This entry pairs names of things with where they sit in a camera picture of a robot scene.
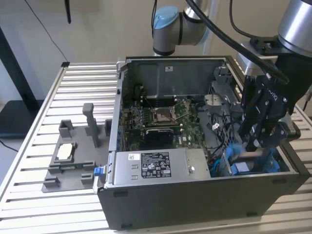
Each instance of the aluminum extrusion table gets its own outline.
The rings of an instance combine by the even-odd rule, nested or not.
[[[58,125],[71,119],[86,125],[85,102],[94,104],[97,123],[112,118],[117,83],[114,63],[70,64],[53,83],[18,155],[0,187],[0,234],[106,234],[105,215],[93,190],[41,192],[56,142]],[[296,107],[292,119],[301,138],[291,145],[312,173],[312,122]],[[294,195],[281,197],[262,217],[158,227],[119,233],[284,234],[312,233],[312,178]]]

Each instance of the black wire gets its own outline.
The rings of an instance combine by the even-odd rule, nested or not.
[[[194,3],[193,0],[186,0],[188,5],[193,9],[193,11],[198,15],[198,17],[206,24],[206,26],[215,33],[221,40],[227,43],[230,47],[235,49],[237,52],[241,53],[243,56],[248,58],[250,61],[258,65],[260,68],[267,71],[270,75],[275,78],[278,78],[282,84],[287,84],[289,79],[285,76],[281,71],[277,70],[272,64],[263,61],[254,53],[250,52],[245,47],[241,46],[235,40],[226,35],[221,29],[219,29],[202,11],[201,9]]]
[[[303,106],[303,108],[302,108],[303,111],[306,110],[308,102],[309,102],[309,101],[306,101],[306,102],[304,103],[304,106]]]
[[[14,148],[12,148],[12,147],[10,147],[10,146],[7,146],[7,145],[4,144],[1,140],[0,140],[0,143],[1,143],[4,147],[6,147],[6,148],[8,148],[8,149],[10,149],[10,150],[13,150],[13,151],[15,151],[15,152],[18,152],[18,150],[14,149]]]
[[[220,145],[215,149],[215,151],[212,153],[212,155],[214,155],[225,143],[225,136],[223,136],[222,142],[220,143]]]
[[[154,36],[154,22],[155,22],[156,9],[157,9],[157,0],[154,1],[154,6],[152,10],[152,18],[151,18],[152,37]]]
[[[58,47],[58,45],[56,45],[56,43],[53,41],[51,35],[49,34],[48,30],[44,27],[43,23],[41,22],[41,20],[38,18],[38,16],[35,14],[34,10],[31,8],[31,6],[29,5],[29,3],[27,2],[27,0],[24,0],[25,3],[28,5],[29,9],[33,12],[34,16],[37,18],[37,20],[39,21],[39,23],[43,26],[44,30],[46,31],[46,33],[48,34],[51,42],[53,42],[53,44],[58,48],[58,50],[60,51],[60,53],[63,55],[64,59],[66,60],[66,62],[68,62],[66,56],[64,55],[64,53],[60,50],[60,48]]]
[[[249,34],[249,33],[246,33],[242,30],[240,30],[239,28],[237,28],[237,26],[234,24],[234,21],[233,21],[233,0],[230,0],[230,22],[231,22],[231,25],[233,27],[233,29],[235,31],[237,31],[239,34],[243,35],[243,36],[246,36],[248,38],[258,38],[258,36],[255,36],[255,35],[252,35],[252,34]]]

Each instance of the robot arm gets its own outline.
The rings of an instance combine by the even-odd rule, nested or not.
[[[239,128],[247,151],[257,147],[278,146],[281,140],[300,137],[299,129],[281,121],[293,113],[296,102],[312,84],[312,1],[292,0],[279,27],[278,37],[251,38],[258,56],[233,41],[218,29],[192,0],[186,0],[207,27],[233,47],[249,64],[258,66],[263,75],[246,76],[241,107],[243,122]],[[276,57],[276,63],[259,57]]]

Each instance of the silver metal panel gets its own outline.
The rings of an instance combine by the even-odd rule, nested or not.
[[[143,178],[142,165],[140,158],[142,154],[147,153],[169,153],[170,163],[167,168],[171,173],[171,177],[157,177],[157,178]],[[129,154],[140,154],[139,160],[129,160]],[[112,184],[105,184],[107,187],[118,186],[137,186],[149,184],[164,184],[164,183],[179,183],[196,180],[207,180],[210,178],[208,166],[204,151],[202,149],[169,149],[169,150],[148,150],[148,151],[135,151],[135,152],[118,152],[116,155],[114,181]]]
[[[72,64],[71,70],[113,70],[114,64]],[[75,96],[69,99],[55,100],[56,89],[67,81],[105,81],[114,79],[116,72],[103,74],[65,74],[61,70],[41,111],[25,139],[16,160],[0,187],[0,234],[18,233],[79,233],[79,234],[112,234],[109,230],[105,215],[99,205],[98,197],[93,190],[77,190],[44,194],[41,192],[42,181],[38,181],[46,170],[48,158],[55,147],[55,137],[59,124],[43,124],[45,116],[70,116],[72,113],[60,113],[54,108],[82,107],[85,102],[93,102],[95,106],[106,107],[114,105],[112,97]],[[79,86],[90,86],[82,83]],[[312,164],[312,123],[297,107],[292,118],[302,122],[304,127],[301,139],[294,141],[296,151],[301,160],[310,168]],[[310,234],[312,233],[312,178],[310,178],[293,195],[279,198],[262,217],[220,220],[198,224],[185,224],[171,227],[158,227],[143,230],[128,231],[127,233],[207,233],[210,234]]]

